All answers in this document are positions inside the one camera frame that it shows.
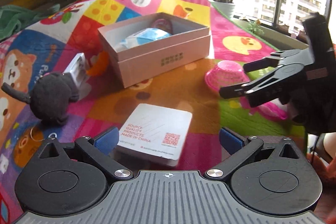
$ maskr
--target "white box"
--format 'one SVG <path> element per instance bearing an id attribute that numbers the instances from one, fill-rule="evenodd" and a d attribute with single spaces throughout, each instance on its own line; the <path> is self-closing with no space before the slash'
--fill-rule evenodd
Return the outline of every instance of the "white box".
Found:
<path id="1" fill-rule="evenodd" d="M 171 21 L 172 36 L 122 51 L 117 48 L 120 41 L 149 28 L 161 18 Z M 98 31 L 110 63 L 125 88 L 209 55 L 209 27 L 165 13 L 119 21 Z"/>
<path id="2" fill-rule="evenodd" d="M 176 166 L 192 114 L 139 104 L 119 131 L 117 150 L 163 165 Z"/>

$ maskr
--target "red square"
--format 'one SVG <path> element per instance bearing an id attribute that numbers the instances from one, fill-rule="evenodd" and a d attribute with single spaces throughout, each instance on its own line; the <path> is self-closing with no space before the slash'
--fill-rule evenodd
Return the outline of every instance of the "red square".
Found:
<path id="1" fill-rule="evenodd" d="M 103 50 L 98 35 L 98 28 L 102 26 L 99 22 L 83 15 L 67 44 L 78 49 L 79 52 L 84 52 L 86 58 L 97 55 Z"/>

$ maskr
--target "orange toy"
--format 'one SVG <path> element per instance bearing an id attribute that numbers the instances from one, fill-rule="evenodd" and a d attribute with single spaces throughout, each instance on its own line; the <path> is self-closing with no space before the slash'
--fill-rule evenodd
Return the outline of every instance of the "orange toy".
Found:
<path id="1" fill-rule="evenodd" d="M 86 74 L 89 76 L 99 76 L 102 75 L 109 65 L 109 54 L 105 51 L 102 51 L 98 54 L 96 63 L 86 71 Z"/>

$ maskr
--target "cardboard box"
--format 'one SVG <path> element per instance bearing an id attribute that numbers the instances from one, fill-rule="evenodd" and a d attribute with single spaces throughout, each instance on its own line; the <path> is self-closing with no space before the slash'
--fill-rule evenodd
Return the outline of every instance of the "cardboard box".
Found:
<path id="1" fill-rule="evenodd" d="M 159 18 L 171 21 L 172 36 L 116 50 L 122 39 L 149 28 Z M 98 31 L 111 65 L 125 88 L 209 55 L 209 27 L 165 13 L 116 22 Z"/>

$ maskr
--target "white card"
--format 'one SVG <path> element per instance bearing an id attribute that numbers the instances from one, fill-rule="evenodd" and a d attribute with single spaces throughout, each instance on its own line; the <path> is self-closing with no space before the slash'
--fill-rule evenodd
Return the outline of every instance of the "white card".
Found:
<path id="1" fill-rule="evenodd" d="M 177 161 L 191 118 L 192 114 L 187 111 L 139 104 L 119 131 L 118 147 L 133 150 L 137 153 L 131 154 L 149 160 L 152 158 L 146 155 Z M 155 161 L 167 164 L 158 159 Z"/>

